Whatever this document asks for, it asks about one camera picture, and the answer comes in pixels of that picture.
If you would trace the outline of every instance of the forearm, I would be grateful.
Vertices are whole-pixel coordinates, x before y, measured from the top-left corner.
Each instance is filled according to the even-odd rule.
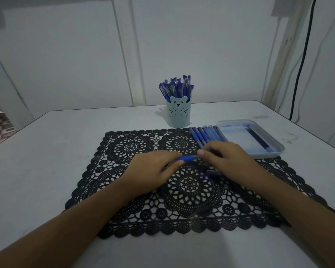
[[[277,208],[329,266],[335,267],[335,214],[269,173],[258,180],[254,190]]]
[[[0,267],[68,267],[134,196],[114,181],[0,252]]]

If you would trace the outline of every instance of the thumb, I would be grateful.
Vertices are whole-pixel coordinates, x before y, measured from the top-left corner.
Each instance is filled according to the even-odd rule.
[[[180,166],[182,166],[185,162],[182,160],[173,162],[171,165],[169,165],[162,173],[161,173],[161,179],[162,183],[165,183],[170,177],[179,169]]]
[[[214,167],[216,167],[218,169],[221,169],[223,167],[223,165],[226,163],[226,161],[223,158],[218,157],[218,156],[214,155],[213,153],[211,153],[207,150],[199,149],[197,151],[197,154],[202,159],[209,162],[211,165],[213,165]]]

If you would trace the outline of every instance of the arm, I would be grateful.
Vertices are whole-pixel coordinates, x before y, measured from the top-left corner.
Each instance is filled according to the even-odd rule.
[[[335,213],[270,174],[237,144],[210,141],[204,149],[197,152],[200,157],[268,200],[328,266],[335,267]]]
[[[68,267],[100,229],[133,198],[163,185],[184,163],[175,151],[135,155],[124,174],[0,251],[0,267]]]

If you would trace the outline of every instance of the black lace placemat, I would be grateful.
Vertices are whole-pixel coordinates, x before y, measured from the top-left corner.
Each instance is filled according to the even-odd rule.
[[[185,156],[195,155],[198,146],[186,128],[107,132],[65,208],[69,209],[119,178],[135,154],[164,149],[176,150]],[[256,161],[335,212],[280,156]],[[288,224],[271,204],[253,191],[226,177],[205,177],[204,173],[210,168],[213,169],[202,161],[185,163],[163,186],[122,207],[98,236],[105,239],[111,235],[154,235],[159,231],[172,234],[174,231],[187,233]]]

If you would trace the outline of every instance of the fingernail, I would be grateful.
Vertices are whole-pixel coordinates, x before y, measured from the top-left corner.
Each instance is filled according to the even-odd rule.
[[[202,149],[199,149],[197,151],[197,155],[199,155],[200,157],[204,156],[204,151]]]

